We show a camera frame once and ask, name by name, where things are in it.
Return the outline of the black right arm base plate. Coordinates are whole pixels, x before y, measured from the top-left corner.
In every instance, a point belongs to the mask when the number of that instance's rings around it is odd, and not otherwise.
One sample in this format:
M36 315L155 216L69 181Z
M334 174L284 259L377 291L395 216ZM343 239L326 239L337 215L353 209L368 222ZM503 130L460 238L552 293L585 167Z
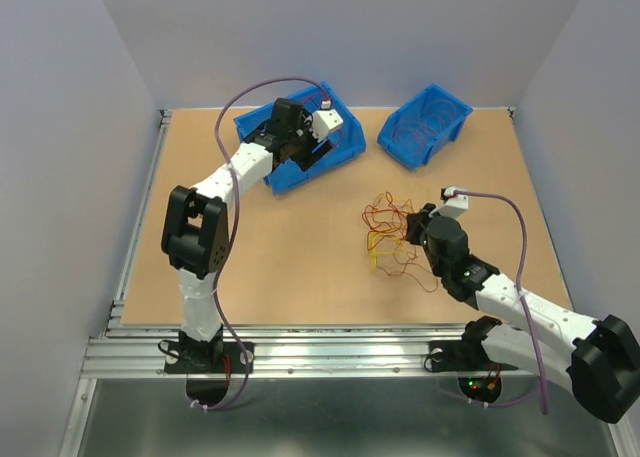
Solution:
M433 340L423 360L427 372L481 372L496 370L499 364L492 361L479 343L463 340Z

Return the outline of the aluminium rail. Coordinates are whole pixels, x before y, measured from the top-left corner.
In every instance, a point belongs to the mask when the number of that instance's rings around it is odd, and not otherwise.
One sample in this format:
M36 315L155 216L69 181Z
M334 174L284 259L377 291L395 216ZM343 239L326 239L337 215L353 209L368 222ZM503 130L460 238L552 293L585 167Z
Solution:
M151 157L149 170L147 173L145 185L143 187L143 194L138 209L138 214L135 220L134 228L132 231L131 239L129 242L124 267L121 271L117 288L109 307L109 315L104 330L101 332L101 336L105 337L111 330L112 325L118 325L121 320L124 305L129 293L130 281L136 264L136 258L138 248L142 234L144 232L145 220L149 208L149 202L153 192L154 182L161 160L164 144L168 134L169 126L172 120L173 110L162 109L160 111L159 129L156 137L155 147Z
M458 339L461 325L242 326L252 343L254 379L420 377L433 341ZM162 340L172 329L111 329L86 347L80 376L86 379L167 378Z

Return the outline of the blue bin right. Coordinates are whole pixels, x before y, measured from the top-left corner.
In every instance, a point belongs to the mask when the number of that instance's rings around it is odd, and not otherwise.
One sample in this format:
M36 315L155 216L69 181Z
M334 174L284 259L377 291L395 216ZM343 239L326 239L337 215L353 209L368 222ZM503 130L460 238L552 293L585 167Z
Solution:
M437 84L430 84L394 111L377 144L410 170L426 166L454 142L473 109Z

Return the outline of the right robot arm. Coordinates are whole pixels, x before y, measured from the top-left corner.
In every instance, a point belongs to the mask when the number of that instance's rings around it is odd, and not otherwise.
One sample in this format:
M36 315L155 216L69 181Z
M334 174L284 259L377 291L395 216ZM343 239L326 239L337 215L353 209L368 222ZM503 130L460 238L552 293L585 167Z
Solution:
M538 377L541 390L555 384L595 418L619 422L639 399L639 343L629 325L563 308L473 255L456 219L465 208L427 204L407 217L406 241L423 249L445 291L483 314L453 349L442 348L432 370L515 367Z

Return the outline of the aluminium left side rail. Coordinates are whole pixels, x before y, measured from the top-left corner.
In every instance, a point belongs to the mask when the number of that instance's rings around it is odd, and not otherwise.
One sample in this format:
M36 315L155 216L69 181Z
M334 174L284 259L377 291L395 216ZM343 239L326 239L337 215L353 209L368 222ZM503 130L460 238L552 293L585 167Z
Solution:
M124 305L129 293L130 281L136 264L136 258L138 248L142 234L144 232L145 220L149 208L149 202L153 192L154 182L161 160L164 144L168 134L169 126L172 120L173 110L162 109L160 111L159 129L156 137L155 147L151 157L149 170L147 173L145 185L143 187L143 194L138 209L138 214L135 220L134 228L132 231L131 239L129 242L124 267L121 271L117 288L109 307L109 315L104 330L101 332L101 336L105 337L111 330L112 325L118 325L121 320Z

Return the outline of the blue bin middle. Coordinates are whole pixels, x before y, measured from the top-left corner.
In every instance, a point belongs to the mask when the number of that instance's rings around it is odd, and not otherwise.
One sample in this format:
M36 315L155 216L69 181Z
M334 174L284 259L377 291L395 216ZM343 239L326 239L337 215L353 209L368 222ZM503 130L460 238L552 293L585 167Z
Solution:
M328 83L322 82L321 85L332 101L332 108L340 114L344 124L340 130L329 136L334 148L309 170L309 173L316 174L340 167L366 150L366 139L359 120ZM303 103L309 112L319 109L323 97L324 93L315 86L289 95L289 98Z

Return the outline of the blue bin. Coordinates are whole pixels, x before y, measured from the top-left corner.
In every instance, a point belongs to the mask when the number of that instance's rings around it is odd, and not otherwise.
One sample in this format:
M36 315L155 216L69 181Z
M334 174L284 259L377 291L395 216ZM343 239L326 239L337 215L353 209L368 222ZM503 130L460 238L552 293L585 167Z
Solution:
M316 174L340 167L366 150L366 139L359 120L328 83L322 82L321 85L332 101L332 108L340 114L344 124L340 130L329 136L334 148L309 170L309 173ZM324 93L315 86L289 95L289 98L303 103L309 112L319 109L323 97Z
M473 109L437 84L430 84L394 111L377 144L410 170L426 166L454 142Z

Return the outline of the aluminium front rail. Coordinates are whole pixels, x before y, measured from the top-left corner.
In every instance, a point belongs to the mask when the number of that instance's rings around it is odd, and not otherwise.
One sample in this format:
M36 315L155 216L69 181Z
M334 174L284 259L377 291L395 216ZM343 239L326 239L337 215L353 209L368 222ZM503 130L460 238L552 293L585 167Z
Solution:
M461 325L242 326L252 343L254 379L420 377L433 341L458 339ZM167 378L162 340L172 329L111 329L86 347L80 376L86 379Z

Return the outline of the metal sheet front panel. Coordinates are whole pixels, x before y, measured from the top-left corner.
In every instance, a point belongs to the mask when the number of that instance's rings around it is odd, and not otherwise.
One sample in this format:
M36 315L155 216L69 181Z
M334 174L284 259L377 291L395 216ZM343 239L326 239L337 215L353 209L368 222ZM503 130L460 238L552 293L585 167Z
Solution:
M234 408L189 406L174 379L99 380L82 396L65 456L635 456L627 423L589 416L553 389L484 409L441 378L257 380Z

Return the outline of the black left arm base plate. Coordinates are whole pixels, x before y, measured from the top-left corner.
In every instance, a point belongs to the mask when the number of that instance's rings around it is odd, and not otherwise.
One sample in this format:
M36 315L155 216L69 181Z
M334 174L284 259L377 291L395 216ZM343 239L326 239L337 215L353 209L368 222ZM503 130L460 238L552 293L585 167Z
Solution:
M252 343L246 344L243 352L236 342L217 341L208 343L180 343L178 341L161 340L158 350L164 356L164 372L170 375L214 374L223 375L243 372L249 365L253 371Z

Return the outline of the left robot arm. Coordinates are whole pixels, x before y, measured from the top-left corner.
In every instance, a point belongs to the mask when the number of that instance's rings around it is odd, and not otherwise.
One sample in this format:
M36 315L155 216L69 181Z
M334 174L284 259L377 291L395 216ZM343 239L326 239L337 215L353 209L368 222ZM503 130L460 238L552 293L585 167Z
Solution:
M310 112L291 99L277 99L238 150L206 179L175 187L168 200L161 249L177 270L183 322L175 341L159 345L171 374L211 373L223 357L223 320L214 292L230 251L228 214L240 196L281 164L309 170L332 150L330 135L343 119L330 100Z

